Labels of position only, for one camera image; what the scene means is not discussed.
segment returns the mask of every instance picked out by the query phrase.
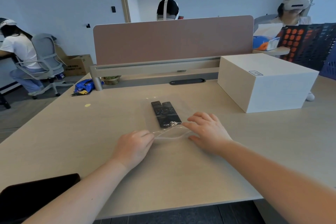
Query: brown cardboard box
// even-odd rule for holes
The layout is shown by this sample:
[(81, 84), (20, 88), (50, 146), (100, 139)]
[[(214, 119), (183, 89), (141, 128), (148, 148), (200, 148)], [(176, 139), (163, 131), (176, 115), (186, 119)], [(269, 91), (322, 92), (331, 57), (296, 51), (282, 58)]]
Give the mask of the brown cardboard box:
[(64, 74), (66, 76), (86, 75), (90, 72), (90, 66), (93, 65), (93, 62), (89, 54), (67, 56), (63, 49), (58, 45), (55, 45), (55, 51), (59, 59), (66, 64), (63, 65)]

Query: hair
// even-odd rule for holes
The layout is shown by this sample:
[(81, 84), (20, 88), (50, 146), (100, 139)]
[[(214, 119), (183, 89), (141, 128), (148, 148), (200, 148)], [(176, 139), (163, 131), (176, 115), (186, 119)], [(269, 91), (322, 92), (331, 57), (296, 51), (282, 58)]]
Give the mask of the hair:
[[(7, 19), (5, 18), (0, 18), (0, 23), (5, 21)], [(8, 36), (18, 36), (20, 34), (25, 35), (29, 40), (32, 40), (32, 35), (28, 34), (27, 32), (23, 31), (22, 29), (20, 29), (18, 26), (16, 25), (4, 25), (1, 29), (0, 29), (1, 33), (3, 34), (4, 37), (8, 37)]]
[[(163, 15), (163, 7), (165, 5), (165, 0), (161, 0), (159, 6), (157, 7), (157, 14)], [(179, 13), (179, 7), (174, 0), (167, 1), (167, 13), (170, 15), (175, 15)]]
[[(302, 10), (301, 13), (299, 14), (299, 16), (302, 16), (303, 13), (305, 12), (305, 10)], [(278, 17), (281, 18), (284, 14), (284, 4), (281, 3), (281, 5), (279, 5), (278, 7)]]

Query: plastic crate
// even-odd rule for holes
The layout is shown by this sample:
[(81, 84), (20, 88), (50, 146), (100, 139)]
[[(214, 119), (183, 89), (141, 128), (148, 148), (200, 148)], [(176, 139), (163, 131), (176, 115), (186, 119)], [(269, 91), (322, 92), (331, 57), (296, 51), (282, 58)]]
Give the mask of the plastic crate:
[(336, 23), (284, 27), (279, 46), (290, 48), (283, 60), (321, 71), (336, 41)]
[(336, 80), (336, 44), (331, 49), (320, 75)]

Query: open white box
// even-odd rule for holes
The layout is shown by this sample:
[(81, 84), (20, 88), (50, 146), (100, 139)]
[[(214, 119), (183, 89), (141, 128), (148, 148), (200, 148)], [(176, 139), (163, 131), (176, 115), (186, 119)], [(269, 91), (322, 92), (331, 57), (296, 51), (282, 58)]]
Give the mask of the open white box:
[(267, 54), (220, 58), (218, 84), (244, 112), (301, 108), (318, 71)]

